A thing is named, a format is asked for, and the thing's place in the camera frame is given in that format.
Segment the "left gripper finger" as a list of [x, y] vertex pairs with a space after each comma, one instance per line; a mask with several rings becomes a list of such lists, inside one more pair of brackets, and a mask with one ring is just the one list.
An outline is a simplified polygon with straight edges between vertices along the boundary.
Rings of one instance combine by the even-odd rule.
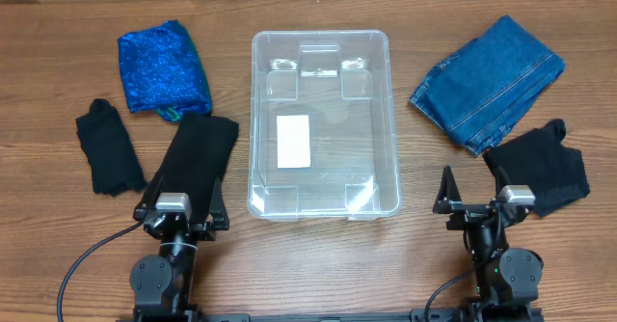
[[211, 194], [209, 215], [213, 223], [227, 223], [228, 213], [224, 203], [222, 180], [216, 177]]
[[164, 185], [164, 177], [162, 175], [156, 175], [149, 183], [146, 191], [142, 195], [141, 200], [136, 205], [137, 211], [144, 211], [153, 209], [158, 201], [160, 194], [162, 193]]

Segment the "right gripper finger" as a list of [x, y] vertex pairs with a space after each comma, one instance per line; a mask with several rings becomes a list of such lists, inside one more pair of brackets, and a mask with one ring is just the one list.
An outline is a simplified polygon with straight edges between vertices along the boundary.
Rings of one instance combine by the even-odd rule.
[[496, 195], [499, 196], [501, 190], [511, 184], [511, 179], [508, 176], [507, 172], [501, 167], [497, 166], [494, 170], [494, 177], [496, 181]]
[[454, 174], [449, 166], [443, 168], [442, 180], [435, 204], [446, 201], [460, 202], [462, 200]]

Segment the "small black cloth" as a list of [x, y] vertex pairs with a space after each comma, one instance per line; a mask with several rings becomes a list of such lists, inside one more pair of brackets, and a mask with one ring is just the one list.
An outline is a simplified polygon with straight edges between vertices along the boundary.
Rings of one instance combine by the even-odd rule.
[[130, 136], [108, 100], [94, 99], [88, 113], [75, 122], [96, 194], [115, 197], [126, 191], [141, 192], [147, 186]]

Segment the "long black cloth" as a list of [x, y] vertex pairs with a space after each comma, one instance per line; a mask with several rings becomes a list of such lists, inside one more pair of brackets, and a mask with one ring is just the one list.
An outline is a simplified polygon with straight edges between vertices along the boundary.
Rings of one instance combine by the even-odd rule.
[[215, 181], [225, 176], [238, 134], [235, 121], [186, 113], [147, 191], [152, 192], [157, 180], [162, 179], [163, 192], [188, 195], [191, 222], [205, 221]]

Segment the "blue denim jeans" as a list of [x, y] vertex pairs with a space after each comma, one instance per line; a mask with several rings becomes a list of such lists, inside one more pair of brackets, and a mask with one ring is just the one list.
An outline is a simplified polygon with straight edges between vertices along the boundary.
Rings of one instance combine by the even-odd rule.
[[477, 156], [499, 145], [565, 69], [511, 16], [436, 63], [409, 103]]

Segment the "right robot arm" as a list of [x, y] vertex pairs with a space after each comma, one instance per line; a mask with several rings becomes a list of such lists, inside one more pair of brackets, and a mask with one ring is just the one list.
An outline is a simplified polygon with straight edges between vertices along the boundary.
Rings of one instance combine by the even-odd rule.
[[[462, 202], [451, 168], [443, 168], [442, 180], [433, 206], [435, 214], [449, 217], [446, 228], [461, 231], [472, 267], [440, 286], [428, 299], [423, 319], [435, 321], [542, 321], [531, 303], [538, 299], [538, 285], [544, 268], [535, 252], [512, 248], [505, 234], [523, 222], [534, 208], [535, 196], [526, 185], [504, 185], [488, 202]], [[461, 280], [475, 276], [477, 296], [448, 312], [431, 310], [440, 293]]]

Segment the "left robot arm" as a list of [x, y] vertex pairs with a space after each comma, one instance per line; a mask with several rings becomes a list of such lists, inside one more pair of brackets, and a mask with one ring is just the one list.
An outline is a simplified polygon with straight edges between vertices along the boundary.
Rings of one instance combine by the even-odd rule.
[[220, 178], [214, 180], [203, 222], [193, 222], [189, 196], [163, 190], [162, 177], [134, 209], [134, 219], [160, 242], [156, 255], [139, 259], [129, 281], [134, 292], [134, 321], [204, 321], [202, 309], [190, 302], [198, 243], [214, 241], [229, 229]]

